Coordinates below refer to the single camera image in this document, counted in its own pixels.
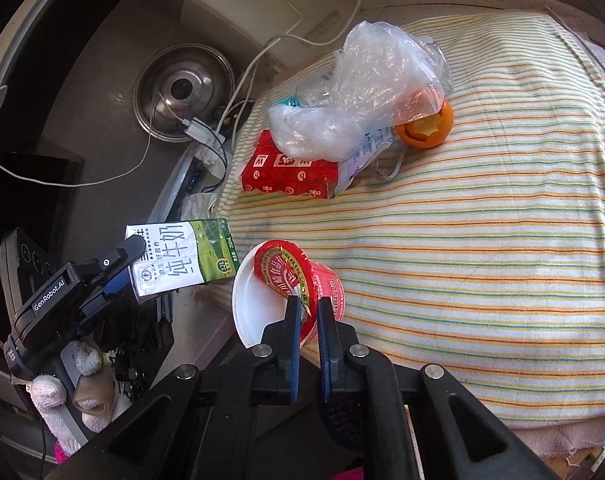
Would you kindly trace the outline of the white gloved left hand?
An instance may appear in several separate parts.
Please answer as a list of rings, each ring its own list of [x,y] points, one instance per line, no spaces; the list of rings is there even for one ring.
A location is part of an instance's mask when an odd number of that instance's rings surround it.
[[[62,464],[82,447],[80,439],[64,419],[70,402],[80,413],[81,427],[97,434],[124,414],[131,406],[128,397],[116,385],[112,365],[91,339],[71,341],[60,352],[65,372],[69,372],[71,392],[63,381],[41,374],[26,387],[34,407],[55,438],[56,463]]]

